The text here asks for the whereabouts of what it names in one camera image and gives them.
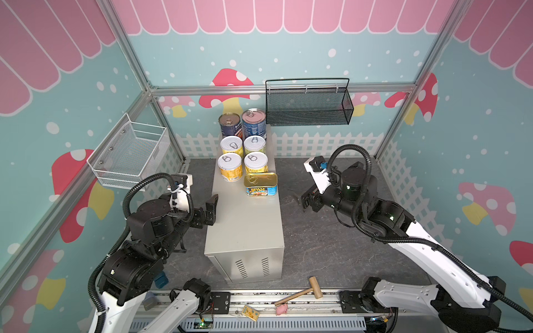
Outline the small yellow can white lid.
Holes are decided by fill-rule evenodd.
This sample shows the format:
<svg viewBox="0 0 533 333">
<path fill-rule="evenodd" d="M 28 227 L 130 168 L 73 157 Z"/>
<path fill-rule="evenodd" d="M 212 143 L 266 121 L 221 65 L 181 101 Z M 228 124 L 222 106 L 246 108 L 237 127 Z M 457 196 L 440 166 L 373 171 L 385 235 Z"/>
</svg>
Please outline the small yellow can white lid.
<svg viewBox="0 0 533 333">
<path fill-rule="evenodd" d="M 238 181 L 243 175 L 242 158 L 236 153 L 222 154 L 217 160 L 217 165 L 222 178 L 229 183 Z"/>
<path fill-rule="evenodd" d="M 244 157 L 243 141 L 238 136 L 231 135 L 224 137 L 220 141 L 220 147 L 223 154 L 235 153 L 239 155 L 240 158 Z"/>
<path fill-rule="evenodd" d="M 266 140 L 262 136 L 252 135 L 244 140 L 244 152 L 246 155 L 255 152 L 266 153 Z"/>
<path fill-rule="evenodd" d="M 247 173 L 266 173 L 268 169 L 268 157 L 262 152 L 248 153 L 244 157 L 244 166 Z"/>
</svg>

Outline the blue soup can pink lid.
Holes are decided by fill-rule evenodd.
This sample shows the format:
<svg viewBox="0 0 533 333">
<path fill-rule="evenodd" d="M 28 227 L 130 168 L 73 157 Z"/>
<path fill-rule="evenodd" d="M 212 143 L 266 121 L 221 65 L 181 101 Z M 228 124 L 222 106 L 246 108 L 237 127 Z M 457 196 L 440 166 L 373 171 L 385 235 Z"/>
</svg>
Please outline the blue soup can pink lid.
<svg viewBox="0 0 533 333">
<path fill-rule="evenodd" d="M 266 113 L 258 108 L 251 108 L 243 112 L 242 127 L 244 137 L 260 136 L 267 138 Z"/>
</svg>

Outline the dark blue tomato can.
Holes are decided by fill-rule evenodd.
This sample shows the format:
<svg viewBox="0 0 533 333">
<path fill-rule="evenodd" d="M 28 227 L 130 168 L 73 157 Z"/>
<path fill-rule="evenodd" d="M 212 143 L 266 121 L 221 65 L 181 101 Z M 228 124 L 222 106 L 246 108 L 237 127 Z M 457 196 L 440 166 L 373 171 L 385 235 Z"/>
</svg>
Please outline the dark blue tomato can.
<svg viewBox="0 0 533 333">
<path fill-rule="evenodd" d="M 241 119 L 238 114 L 226 113 L 219 117 L 222 137 L 236 136 L 243 138 Z"/>
</svg>

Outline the gold sardine tin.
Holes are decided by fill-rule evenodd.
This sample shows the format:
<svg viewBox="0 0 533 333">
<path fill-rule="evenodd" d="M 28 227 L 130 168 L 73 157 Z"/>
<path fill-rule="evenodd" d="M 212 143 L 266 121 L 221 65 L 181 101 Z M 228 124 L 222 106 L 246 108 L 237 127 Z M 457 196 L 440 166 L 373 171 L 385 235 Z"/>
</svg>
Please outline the gold sardine tin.
<svg viewBox="0 0 533 333">
<path fill-rule="evenodd" d="M 272 172 L 247 174 L 244 187 L 248 196 L 275 196 L 278 193 L 278 175 Z"/>
</svg>

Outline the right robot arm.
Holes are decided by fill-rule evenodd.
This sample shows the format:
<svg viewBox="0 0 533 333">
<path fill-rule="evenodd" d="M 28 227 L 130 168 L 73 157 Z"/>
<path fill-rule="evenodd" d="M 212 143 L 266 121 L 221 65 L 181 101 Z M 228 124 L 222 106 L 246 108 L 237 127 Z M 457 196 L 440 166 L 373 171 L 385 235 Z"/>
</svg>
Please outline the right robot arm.
<svg viewBox="0 0 533 333">
<path fill-rule="evenodd" d="M 345 144 L 329 159 L 309 158 L 304 167 L 315 184 L 301 196 L 303 209 L 319 212 L 329 207 L 335 215 L 349 217 L 347 227 L 404 254 L 436 282 L 416 286 L 370 277 L 360 291 L 341 292 L 345 312 L 389 311 L 392 322 L 388 332 L 396 327 L 402 309 L 436 316 L 454 332 L 504 332 L 497 302 L 532 320 L 530 311 L 505 296 L 502 279 L 474 271 L 402 206 L 378 198 L 372 159 L 366 149 Z"/>
</svg>

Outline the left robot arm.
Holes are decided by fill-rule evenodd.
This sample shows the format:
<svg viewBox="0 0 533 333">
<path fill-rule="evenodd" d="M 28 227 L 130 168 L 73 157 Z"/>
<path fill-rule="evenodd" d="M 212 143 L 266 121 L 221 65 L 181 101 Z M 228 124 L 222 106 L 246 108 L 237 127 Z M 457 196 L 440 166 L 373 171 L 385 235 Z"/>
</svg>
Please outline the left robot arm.
<svg viewBox="0 0 533 333">
<path fill-rule="evenodd" d="M 183 237 L 190 228 L 216 222 L 219 197 L 195 208 L 187 174 L 156 173 L 135 184 L 122 209 L 126 227 L 91 273 L 87 292 L 95 306 L 91 332 L 128 332 L 152 284 L 163 273 L 172 253 L 186 252 Z M 131 212 L 130 202 L 147 185 L 164 179 L 169 191 Z"/>
</svg>

